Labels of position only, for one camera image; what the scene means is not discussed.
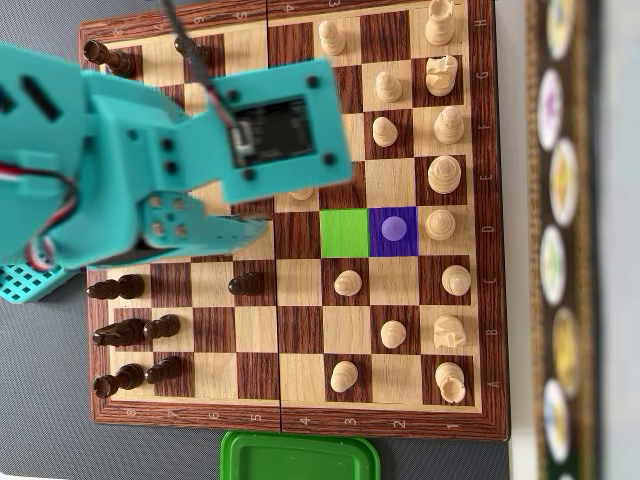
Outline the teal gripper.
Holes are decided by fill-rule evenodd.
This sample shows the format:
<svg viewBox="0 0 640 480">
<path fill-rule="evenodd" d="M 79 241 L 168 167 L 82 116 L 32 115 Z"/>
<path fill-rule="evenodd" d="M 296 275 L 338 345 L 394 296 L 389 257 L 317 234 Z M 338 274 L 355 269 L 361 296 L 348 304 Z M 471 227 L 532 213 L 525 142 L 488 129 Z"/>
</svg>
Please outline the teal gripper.
<svg viewBox="0 0 640 480">
<path fill-rule="evenodd" d="M 78 170 L 74 262 L 103 267 L 229 254 L 258 239 L 260 217 L 213 215 L 189 194 L 189 121 L 159 90 L 82 73 L 90 135 Z"/>
</svg>

